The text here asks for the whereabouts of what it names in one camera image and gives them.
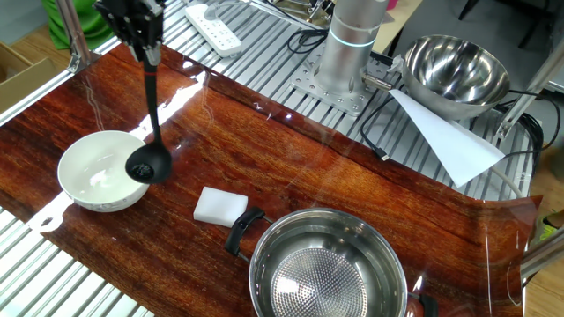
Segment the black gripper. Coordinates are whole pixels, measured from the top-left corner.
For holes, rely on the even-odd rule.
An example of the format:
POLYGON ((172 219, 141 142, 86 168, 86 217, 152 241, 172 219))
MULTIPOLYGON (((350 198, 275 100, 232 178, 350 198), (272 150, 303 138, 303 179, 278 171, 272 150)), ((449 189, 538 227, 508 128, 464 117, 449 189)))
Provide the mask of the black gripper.
POLYGON ((137 62, 146 56, 150 65, 159 65, 166 8, 163 0, 98 0, 93 8, 137 62), (146 44, 145 51, 140 44, 146 44))

